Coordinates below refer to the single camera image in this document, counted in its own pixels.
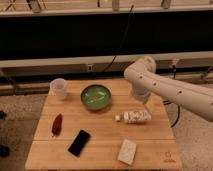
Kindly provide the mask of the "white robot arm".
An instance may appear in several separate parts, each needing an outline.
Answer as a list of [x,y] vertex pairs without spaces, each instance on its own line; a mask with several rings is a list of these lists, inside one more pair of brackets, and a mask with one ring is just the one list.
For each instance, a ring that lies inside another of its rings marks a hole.
[[152,93],[213,122],[213,89],[169,79],[155,73],[156,62],[142,57],[124,70],[125,79],[132,85],[135,99],[146,103]]

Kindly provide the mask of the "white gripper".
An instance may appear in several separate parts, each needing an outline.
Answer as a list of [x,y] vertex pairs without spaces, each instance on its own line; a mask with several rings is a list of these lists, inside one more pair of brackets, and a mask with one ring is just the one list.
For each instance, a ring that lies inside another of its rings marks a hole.
[[155,114],[155,110],[150,102],[147,102],[151,92],[145,88],[144,86],[140,85],[132,85],[132,95],[136,100],[142,101],[144,108],[151,114]]

